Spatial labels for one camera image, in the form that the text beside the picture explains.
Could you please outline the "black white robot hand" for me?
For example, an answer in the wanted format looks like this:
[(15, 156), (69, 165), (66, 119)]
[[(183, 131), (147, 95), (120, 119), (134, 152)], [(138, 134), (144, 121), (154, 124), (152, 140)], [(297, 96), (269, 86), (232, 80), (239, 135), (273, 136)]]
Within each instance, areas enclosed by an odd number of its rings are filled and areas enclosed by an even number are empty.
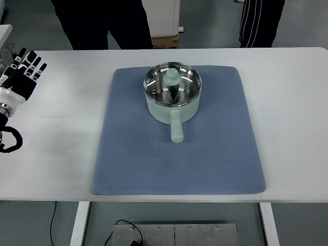
[(12, 108), (23, 104), (30, 98), (36, 87), (36, 81), (38, 81), (47, 67), (47, 64), (43, 63), (33, 74), (42, 58), (39, 56), (36, 58), (36, 53), (30, 51), (21, 62), (25, 52), (26, 48), (23, 47), (14, 59), (14, 67), (18, 67), (18, 69), (7, 67), (1, 76), (1, 103), (7, 104)]

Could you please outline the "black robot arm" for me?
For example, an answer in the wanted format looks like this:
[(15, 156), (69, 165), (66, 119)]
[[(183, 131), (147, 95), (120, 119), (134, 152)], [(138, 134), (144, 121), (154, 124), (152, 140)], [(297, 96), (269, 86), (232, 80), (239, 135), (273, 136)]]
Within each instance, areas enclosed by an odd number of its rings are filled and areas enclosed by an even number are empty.
[(46, 63), (38, 67), (42, 58), (34, 51), (23, 57), (25, 54), (26, 48), (22, 48), (1, 75), (1, 127), (6, 125), (17, 107), (30, 98), (47, 67)]

